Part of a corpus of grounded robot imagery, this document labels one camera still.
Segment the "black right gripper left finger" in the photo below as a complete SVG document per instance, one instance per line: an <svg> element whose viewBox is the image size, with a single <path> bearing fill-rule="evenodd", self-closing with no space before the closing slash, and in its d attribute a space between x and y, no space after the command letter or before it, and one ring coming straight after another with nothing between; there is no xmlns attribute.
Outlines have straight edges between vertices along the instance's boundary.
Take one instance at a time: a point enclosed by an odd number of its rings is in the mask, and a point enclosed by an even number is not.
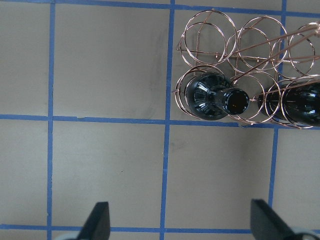
<svg viewBox="0 0 320 240"><path fill-rule="evenodd" d="M108 240L111 234L109 203L97 202L77 236L78 240Z"/></svg>

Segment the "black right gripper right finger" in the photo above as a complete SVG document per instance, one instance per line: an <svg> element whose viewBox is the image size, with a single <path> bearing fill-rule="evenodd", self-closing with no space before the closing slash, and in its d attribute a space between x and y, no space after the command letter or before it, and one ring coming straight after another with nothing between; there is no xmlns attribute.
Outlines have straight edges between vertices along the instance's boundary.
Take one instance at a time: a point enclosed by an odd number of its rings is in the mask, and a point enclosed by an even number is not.
<svg viewBox="0 0 320 240"><path fill-rule="evenodd" d="M255 240L294 240L293 230L263 200L250 202L250 230Z"/></svg>

